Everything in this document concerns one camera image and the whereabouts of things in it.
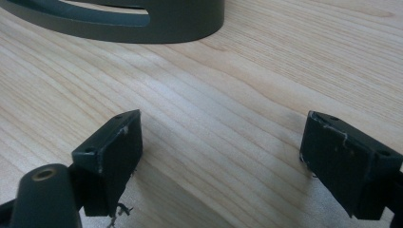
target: hole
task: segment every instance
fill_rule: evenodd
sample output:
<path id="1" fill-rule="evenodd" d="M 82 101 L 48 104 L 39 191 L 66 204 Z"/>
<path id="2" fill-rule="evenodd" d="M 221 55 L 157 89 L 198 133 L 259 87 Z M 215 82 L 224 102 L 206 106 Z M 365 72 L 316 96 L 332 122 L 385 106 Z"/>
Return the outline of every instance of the hole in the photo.
<path id="1" fill-rule="evenodd" d="M 95 151 L 95 147 L 94 147 L 94 146 L 88 147 L 88 148 L 85 150 L 86 153 L 91 153 L 91 152 L 94 152 L 94 151 Z"/>
<path id="2" fill-rule="evenodd" d="M 59 0 L 50 1 L 54 6 L 49 9 L 48 1 L 35 1 L 35 3 L 37 2 L 39 4 L 38 7 L 43 8 L 47 13 L 62 15 L 63 18 L 84 21 L 86 23 L 124 27 L 146 27 L 151 21 L 147 9 L 137 6 L 111 7 Z"/>
<path id="3" fill-rule="evenodd" d="M 379 150 L 378 153 L 383 156 L 391 156 L 391 152 L 386 151 L 386 150 Z"/>
<path id="4" fill-rule="evenodd" d="M 111 6 L 105 6 L 105 5 L 97 5 L 97 4 L 90 4 L 90 3 L 80 3 L 80 2 L 70 2 L 68 0 L 60 0 L 61 2 L 76 6 L 76 7 L 81 7 L 81 8 L 86 8 L 90 10 L 98 10 L 98 11 L 107 11 L 107 12 L 118 12 L 118 13 L 124 13 L 124 14 L 141 14 L 141 15 L 148 15 L 148 11 L 144 8 L 140 7 L 111 7 Z"/>
<path id="5" fill-rule="evenodd" d="M 43 169 L 32 176 L 34 181 L 44 181 L 56 174 L 56 170 L 54 168 L 46 168 Z"/>

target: light wood surface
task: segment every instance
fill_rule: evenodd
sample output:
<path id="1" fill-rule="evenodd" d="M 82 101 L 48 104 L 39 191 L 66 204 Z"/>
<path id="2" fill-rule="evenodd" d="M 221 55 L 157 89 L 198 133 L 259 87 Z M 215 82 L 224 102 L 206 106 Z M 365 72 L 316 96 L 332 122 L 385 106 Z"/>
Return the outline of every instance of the light wood surface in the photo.
<path id="1" fill-rule="evenodd" d="M 129 45 L 0 9 L 0 203 L 141 109 L 144 156 L 121 200 L 134 209 L 116 227 L 389 227 L 388 210 L 349 218 L 298 150 L 316 110 L 403 152 L 403 1 L 227 0 L 225 12 L 200 41 Z"/>

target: wood grain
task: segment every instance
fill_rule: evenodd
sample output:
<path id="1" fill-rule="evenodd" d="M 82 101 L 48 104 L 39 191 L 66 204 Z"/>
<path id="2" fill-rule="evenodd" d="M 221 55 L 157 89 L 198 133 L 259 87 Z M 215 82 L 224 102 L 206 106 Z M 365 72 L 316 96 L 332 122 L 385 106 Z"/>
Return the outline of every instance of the wood grain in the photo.
<path id="1" fill-rule="evenodd" d="M 144 157 L 117 227 L 389 227 L 349 219 L 298 160 L 306 114 L 403 152 L 403 2 L 227 0 L 176 45 L 81 39 L 0 10 L 0 202 L 112 116 L 141 109 Z M 82 217 L 84 227 L 109 218 Z"/>

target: black plastic part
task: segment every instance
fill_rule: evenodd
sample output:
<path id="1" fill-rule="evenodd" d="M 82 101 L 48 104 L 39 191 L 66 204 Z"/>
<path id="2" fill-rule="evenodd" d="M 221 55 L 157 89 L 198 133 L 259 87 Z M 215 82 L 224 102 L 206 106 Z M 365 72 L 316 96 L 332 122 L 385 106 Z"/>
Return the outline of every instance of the black plastic part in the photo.
<path id="1" fill-rule="evenodd" d="M 391 228 L 403 228 L 403 174 L 401 172 L 393 179 L 387 206 L 394 212 Z"/>
<path id="2" fill-rule="evenodd" d="M 0 228 L 10 227 L 12 208 L 15 200 L 0 205 Z"/>
<path id="3" fill-rule="evenodd" d="M 338 118 L 311 111 L 300 153 L 350 216 L 380 219 L 403 157 Z"/>
<path id="4" fill-rule="evenodd" d="M 10 227 L 81 227 L 67 167 L 62 164 L 27 173 L 13 206 Z"/>
<path id="5" fill-rule="evenodd" d="M 112 118 L 72 152 L 71 180 L 87 216 L 115 216 L 143 154 L 140 116 L 135 110 Z"/>
<path id="6" fill-rule="evenodd" d="M 206 37 L 221 28 L 224 0 L 78 0 L 146 9 L 148 15 L 87 9 L 58 0 L 0 0 L 0 7 L 46 29 L 122 43 L 168 44 Z"/>

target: curved black stand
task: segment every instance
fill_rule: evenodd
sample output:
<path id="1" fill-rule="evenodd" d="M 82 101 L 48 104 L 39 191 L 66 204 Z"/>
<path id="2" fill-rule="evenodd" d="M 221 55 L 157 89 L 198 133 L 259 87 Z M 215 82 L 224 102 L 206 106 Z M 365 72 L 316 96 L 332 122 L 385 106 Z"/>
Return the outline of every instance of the curved black stand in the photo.
<path id="1" fill-rule="evenodd" d="M 0 7 L 40 27 L 94 40 L 169 44 L 201 39 L 219 30 L 224 0 L 78 0 L 145 9 L 148 15 L 77 7 L 58 0 L 0 0 Z"/>

